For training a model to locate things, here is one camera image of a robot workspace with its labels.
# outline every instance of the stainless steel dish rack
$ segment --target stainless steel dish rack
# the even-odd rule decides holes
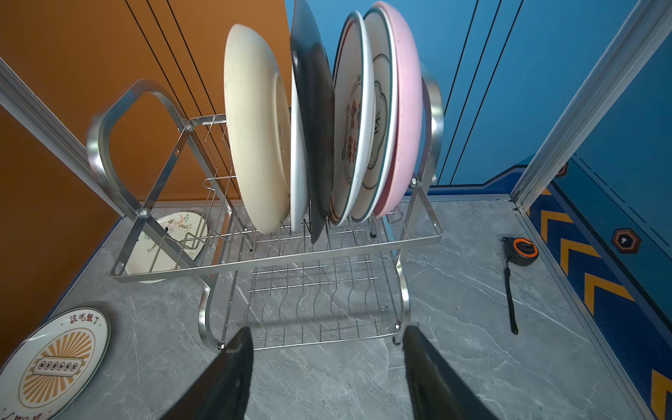
[[[143,93],[161,101],[177,124],[179,138],[144,203],[120,181],[110,158],[110,133],[114,124]],[[386,217],[343,226],[327,223],[326,232],[310,243],[310,223],[292,233],[288,223],[263,235],[250,223],[241,200],[230,200],[236,188],[235,171],[226,137],[226,115],[186,118],[176,101],[161,86],[149,80],[136,82],[107,112],[94,117],[87,135],[91,168],[106,193],[134,220],[110,276],[119,282],[191,277],[202,288],[198,328],[206,347],[219,351],[243,325],[252,330],[255,349],[328,343],[351,339],[398,335],[409,322],[411,306],[403,261],[407,249],[440,241],[443,228],[427,191],[433,181],[443,136],[441,92],[436,80],[423,72],[425,144],[419,174],[411,182],[413,193],[405,212],[397,208]],[[219,126],[219,138],[213,127]],[[207,128],[205,140],[196,129]],[[153,207],[166,181],[189,146],[205,174],[201,214],[208,230],[199,226],[197,235],[178,242],[153,216]],[[426,214],[429,228],[417,231]],[[127,274],[124,268],[141,233],[159,244],[175,262],[168,271]],[[193,260],[185,250],[204,244]],[[391,282],[394,273],[396,282]],[[226,292],[224,314],[211,314],[215,286]],[[212,324],[221,323],[221,339]]]

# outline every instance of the beige plate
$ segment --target beige plate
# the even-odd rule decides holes
[[[231,155],[245,209],[261,233],[290,211],[290,115],[271,48],[234,25],[224,53],[224,98]]]

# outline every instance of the dish rack handle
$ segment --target dish rack handle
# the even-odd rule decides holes
[[[114,170],[112,158],[110,157],[110,133],[112,132],[114,124],[116,124],[119,118],[129,110],[143,93],[151,93],[161,101],[163,106],[165,106],[166,110],[170,113],[173,121],[175,121],[179,132],[182,133],[185,130],[188,122],[187,117],[177,106],[175,106],[177,102],[173,99],[173,96],[166,92],[160,84],[148,79],[141,79],[135,82],[133,86],[106,112],[94,116],[89,127],[89,132],[87,133],[86,147],[91,170],[98,181],[98,184],[103,188],[103,191],[107,193],[114,204],[119,206],[127,216],[138,216],[143,206],[138,199],[128,191],[128,188],[122,183]],[[175,147],[177,152],[171,155],[159,176],[158,182],[150,192],[149,197],[146,200],[146,204],[149,205],[149,208],[153,206],[154,201],[156,201],[159,193],[163,189],[165,180],[163,180],[163,182],[160,182],[160,180],[162,177],[167,179],[167,176],[170,174],[170,171],[179,156],[181,146],[183,146],[183,142],[178,142],[178,145]]]

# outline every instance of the plate with red rim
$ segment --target plate with red rim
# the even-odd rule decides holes
[[[334,183],[329,218],[341,226],[362,187],[374,137],[373,58],[364,19],[351,12],[334,62]]]

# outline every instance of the aluminum frame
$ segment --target aluminum frame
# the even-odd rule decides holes
[[[672,0],[640,0],[513,187],[524,212],[672,31]]]

